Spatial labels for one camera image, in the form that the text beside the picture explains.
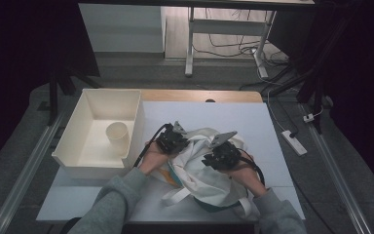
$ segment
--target white table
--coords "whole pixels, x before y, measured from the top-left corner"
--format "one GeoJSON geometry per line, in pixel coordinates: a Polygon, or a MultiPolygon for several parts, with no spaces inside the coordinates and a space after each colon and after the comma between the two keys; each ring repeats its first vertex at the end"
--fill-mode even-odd
{"type": "MultiPolygon", "coordinates": [[[[247,143],[247,152],[255,160],[280,199],[287,199],[304,218],[296,191],[275,133],[268,109],[264,103],[209,103],[181,101],[144,101],[145,126],[143,141],[147,141],[164,123],[178,120],[184,129],[214,128],[225,133],[236,130],[247,143]]],[[[84,215],[106,180],[76,179],[60,168],[45,199],[37,220],[60,222],[84,215]]],[[[192,198],[165,207],[161,197],[173,187],[150,177],[142,190],[130,222],[256,222],[239,219],[232,210],[210,214],[202,210],[192,198]]]]}

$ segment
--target white cabinet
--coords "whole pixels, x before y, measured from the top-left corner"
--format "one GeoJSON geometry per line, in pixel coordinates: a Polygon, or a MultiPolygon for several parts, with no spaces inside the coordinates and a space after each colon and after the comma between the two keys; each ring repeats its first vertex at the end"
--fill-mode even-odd
{"type": "Polygon", "coordinates": [[[79,4],[94,52],[162,53],[164,7],[79,4]]]}

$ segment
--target gray floor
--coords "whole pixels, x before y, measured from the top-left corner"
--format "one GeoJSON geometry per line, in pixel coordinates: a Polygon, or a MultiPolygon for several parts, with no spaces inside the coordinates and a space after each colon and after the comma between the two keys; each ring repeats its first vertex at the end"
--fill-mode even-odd
{"type": "MultiPolygon", "coordinates": [[[[97,78],[96,81],[111,88],[237,90],[240,85],[259,81],[252,61],[196,60],[194,76],[187,79],[183,74],[183,61],[164,60],[154,56],[130,57],[122,54],[112,56],[99,54],[97,60],[101,78],[97,78]]],[[[268,69],[269,73],[274,75],[278,73],[280,67],[268,67],[268,69]]],[[[61,98],[77,100],[80,90],[89,88],[75,78],[73,81],[78,87],[76,97],[62,96],[61,98]]],[[[260,91],[262,87],[252,90],[260,91]]],[[[298,139],[309,153],[305,157],[297,156],[281,138],[281,128],[275,123],[286,163],[294,175],[295,182],[300,185],[312,205],[335,233],[356,233],[321,160],[308,126],[302,120],[300,108],[294,101],[295,94],[294,91],[289,91],[280,99],[284,109],[299,129],[298,139]]],[[[48,110],[39,108],[43,101],[48,100],[48,86],[40,87],[31,93],[27,111],[0,152],[0,208],[48,122],[48,110]]],[[[280,123],[287,129],[294,128],[274,99],[271,99],[271,105],[280,123]]],[[[334,126],[328,111],[325,109],[322,114],[323,135],[374,233],[374,175],[349,141],[334,126]]],[[[56,141],[55,137],[7,233],[58,233],[61,225],[35,221],[58,167],[51,157],[56,141]]],[[[307,218],[305,223],[308,232],[330,233],[300,191],[298,195],[307,218]]]]}

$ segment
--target white plastic bin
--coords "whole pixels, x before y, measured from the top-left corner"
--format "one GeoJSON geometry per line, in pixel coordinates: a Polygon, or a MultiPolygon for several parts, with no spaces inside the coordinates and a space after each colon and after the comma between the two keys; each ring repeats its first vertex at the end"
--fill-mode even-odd
{"type": "Polygon", "coordinates": [[[141,91],[84,89],[53,157],[71,177],[124,175],[142,150],[143,125],[141,91]],[[121,156],[105,133],[114,122],[125,123],[129,130],[129,150],[121,156]]]}

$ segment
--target metal rail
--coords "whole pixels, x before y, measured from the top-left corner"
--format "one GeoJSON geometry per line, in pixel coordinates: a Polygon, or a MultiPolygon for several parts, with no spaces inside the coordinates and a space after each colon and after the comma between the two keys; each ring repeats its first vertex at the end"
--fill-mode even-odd
{"type": "MultiPolygon", "coordinates": [[[[302,104],[299,104],[299,107],[305,115],[308,114],[303,108],[302,104]]],[[[309,124],[309,131],[311,132],[312,138],[314,139],[315,144],[318,147],[320,156],[324,162],[324,165],[329,171],[330,177],[332,178],[333,183],[335,184],[339,196],[342,202],[346,205],[348,214],[351,217],[352,223],[357,233],[371,234],[372,231],[370,230],[369,224],[359,204],[357,203],[354,194],[349,188],[349,185],[346,183],[344,176],[339,170],[339,167],[333,158],[332,152],[327,146],[326,140],[323,138],[322,135],[318,134],[316,128],[312,124],[309,124]]]]}
{"type": "Polygon", "coordinates": [[[38,143],[29,156],[28,161],[20,172],[14,187],[2,205],[0,210],[0,233],[5,233],[8,229],[30,182],[34,178],[35,173],[38,170],[54,135],[56,134],[57,128],[65,117],[66,107],[69,105],[69,102],[70,100],[68,100],[63,106],[54,123],[51,126],[47,126],[45,131],[42,133],[38,143]]]}

